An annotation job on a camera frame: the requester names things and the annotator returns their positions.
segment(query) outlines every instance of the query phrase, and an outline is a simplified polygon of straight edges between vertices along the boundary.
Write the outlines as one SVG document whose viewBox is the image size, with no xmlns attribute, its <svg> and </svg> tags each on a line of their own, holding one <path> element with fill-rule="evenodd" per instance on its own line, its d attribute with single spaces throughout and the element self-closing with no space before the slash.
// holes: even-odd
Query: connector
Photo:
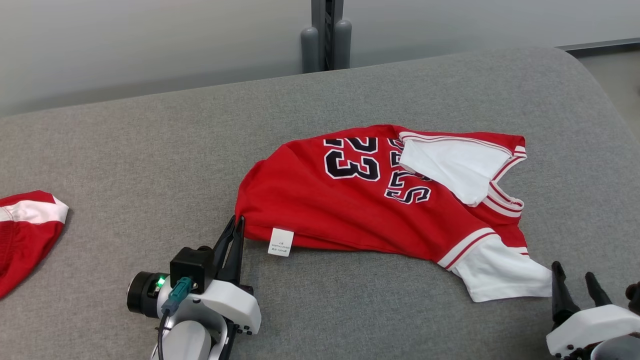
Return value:
<svg viewBox="0 0 640 360">
<path fill-rule="evenodd" d="M 165 311 L 169 310 L 169 316 L 173 316 L 175 312 L 178 310 L 180 303 L 186 299 L 187 295 L 193 289 L 193 282 L 188 277 L 182 277 L 178 282 L 176 282 L 175 286 L 169 293 L 169 298 L 166 299 L 164 304 L 162 304 L 161 310 L 162 314 Z"/>
</svg>

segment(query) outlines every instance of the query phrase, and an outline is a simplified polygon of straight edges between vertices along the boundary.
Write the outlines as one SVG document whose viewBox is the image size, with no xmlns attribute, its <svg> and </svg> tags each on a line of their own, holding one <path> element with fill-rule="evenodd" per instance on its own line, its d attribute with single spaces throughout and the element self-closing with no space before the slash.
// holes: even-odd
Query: white stripe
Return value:
<svg viewBox="0 0 640 360">
<path fill-rule="evenodd" d="M 502 204 L 513 211 L 522 211 L 522 208 L 524 208 L 524 201 L 520 199 L 516 199 L 504 193 L 504 191 L 498 186 L 496 181 L 492 181 L 491 184 L 495 186 L 495 190 L 493 189 L 492 186 L 489 186 L 487 197 L 490 197 L 491 199 L 495 200 L 499 204 Z M 505 198 L 509 199 L 511 202 L 506 202 L 504 198 L 500 195 L 503 195 Z"/>
<path fill-rule="evenodd" d="M 523 252 L 529 252 L 527 247 L 510 247 L 509 249 L 517 252 L 518 254 L 522 254 Z"/>
<path fill-rule="evenodd" d="M 497 182 L 498 180 L 502 179 L 502 177 L 504 176 L 504 174 L 507 173 L 507 171 L 509 171 L 509 169 L 511 169 L 512 167 L 514 167 L 517 163 L 524 161 L 527 157 L 526 156 L 518 156 L 516 157 L 516 161 L 512 162 L 509 164 L 509 161 L 512 161 L 513 158 L 507 160 L 507 164 L 509 164 L 506 167 L 503 167 L 502 169 L 500 169 L 500 171 L 498 171 L 498 176 L 496 178 L 493 179 L 493 181 Z"/>
<path fill-rule="evenodd" d="M 484 198 L 484 200 L 482 200 L 482 203 L 487 205 L 490 209 L 494 210 L 498 214 L 502 214 L 502 215 L 505 215 L 507 217 L 517 218 L 521 214 L 520 211 L 510 211 L 510 210 L 507 210 L 505 208 L 501 208 L 500 206 L 496 205 L 496 203 L 494 203 L 493 201 L 491 201 L 491 200 L 489 200 L 487 198 Z"/>
<path fill-rule="evenodd" d="M 438 265 L 446 268 L 447 266 L 449 266 L 449 263 L 451 263 L 451 261 L 453 261 L 453 259 L 455 259 L 456 256 L 458 256 L 458 254 L 463 251 L 465 247 L 467 247 L 470 243 L 472 243 L 482 235 L 494 232 L 495 231 L 493 231 L 493 229 L 491 229 L 490 227 L 484 227 L 480 230 L 476 230 L 473 233 L 470 233 L 466 238 L 462 239 L 462 241 L 454 246 L 445 256 L 443 256 L 442 259 L 438 261 Z"/>
<path fill-rule="evenodd" d="M 0 221 L 25 221 L 32 224 L 42 224 L 50 221 L 65 223 L 69 207 L 62 201 L 56 203 L 32 200 L 18 201 L 14 205 L 4 206 L 0 212 Z"/>
<path fill-rule="evenodd" d="M 456 268 L 456 266 L 458 266 L 458 264 L 460 264 L 460 261 L 463 261 L 466 257 L 467 254 L 471 254 L 471 252 L 478 246 L 486 243 L 487 241 L 497 241 L 499 243 L 502 243 L 502 239 L 500 238 L 500 235 L 498 234 L 489 234 L 486 235 L 484 238 L 482 238 L 481 240 L 476 241 L 473 245 L 471 245 L 467 251 L 465 251 L 464 254 L 462 254 L 462 256 L 460 256 L 456 261 L 454 261 L 453 263 L 449 264 L 449 268 L 447 269 L 448 271 L 453 270 L 454 268 Z"/>
<path fill-rule="evenodd" d="M 492 142 L 487 142 L 484 140 L 478 140 L 478 139 L 474 139 L 474 138 L 465 138 L 464 136 L 451 136 L 451 135 L 433 135 L 433 136 L 429 136 L 429 135 L 420 135 L 420 134 L 416 134 L 416 133 L 410 133 L 407 131 L 401 131 L 400 132 L 400 139 L 404 142 L 405 140 L 409 140 L 407 138 L 409 137 L 414 137 L 416 138 L 416 140 L 422 140 L 422 141 L 426 141 L 426 142 L 435 142 L 435 141 L 440 141 L 440 140 L 464 140 L 464 141 L 470 141 L 470 142 L 475 142 L 475 143 L 479 143 L 481 145 L 485 145 L 485 146 L 489 146 L 489 147 L 493 147 L 499 150 L 502 150 L 506 153 L 508 153 L 509 155 L 512 155 L 511 151 L 509 149 L 507 149 L 504 146 L 498 145 L 496 143 L 492 143 Z"/>
</svg>

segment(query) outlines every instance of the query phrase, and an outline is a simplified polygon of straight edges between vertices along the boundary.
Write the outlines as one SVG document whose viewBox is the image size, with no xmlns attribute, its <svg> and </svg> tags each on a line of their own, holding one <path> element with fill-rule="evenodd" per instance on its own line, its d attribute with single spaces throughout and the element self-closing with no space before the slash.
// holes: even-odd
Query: white wall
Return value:
<svg viewBox="0 0 640 360">
<path fill-rule="evenodd" d="M 304 0 L 0 0 L 0 115 L 301 72 Z"/>
<path fill-rule="evenodd" d="M 638 0 L 344 0 L 351 66 L 640 37 Z"/>
</svg>

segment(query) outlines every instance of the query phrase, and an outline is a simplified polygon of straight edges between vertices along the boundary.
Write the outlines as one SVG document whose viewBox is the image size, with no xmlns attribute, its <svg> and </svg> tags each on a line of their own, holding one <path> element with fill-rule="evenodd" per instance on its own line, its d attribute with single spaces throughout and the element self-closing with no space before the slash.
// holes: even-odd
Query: gray fabric surface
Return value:
<svg viewBox="0 0 640 360">
<path fill-rule="evenodd" d="M 459 54 L 215 86 L 0 119 L 0 196 L 42 189 L 71 212 L 0 301 L 0 359 L 146 359 L 158 321 L 128 312 L 141 270 L 213 244 L 240 180 L 280 144 L 354 126 L 523 134 L 500 182 L 525 201 L 532 258 L 588 270 L 618 304 L 639 279 L 640 147 L 595 80 L 556 49 Z M 232 359 L 544 359 L 550 299 L 474 304 L 437 265 L 249 242 L 260 334 Z"/>
</svg>

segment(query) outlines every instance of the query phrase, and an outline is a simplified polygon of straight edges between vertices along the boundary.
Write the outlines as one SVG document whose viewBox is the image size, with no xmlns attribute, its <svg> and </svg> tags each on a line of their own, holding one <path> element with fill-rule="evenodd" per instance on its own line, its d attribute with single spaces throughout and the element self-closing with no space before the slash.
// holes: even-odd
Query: care label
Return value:
<svg viewBox="0 0 640 360">
<path fill-rule="evenodd" d="M 268 254 L 277 256 L 289 256 L 291 243 L 293 242 L 293 232 L 273 228 L 271 241 L 269 242 Z"/>
</svg>

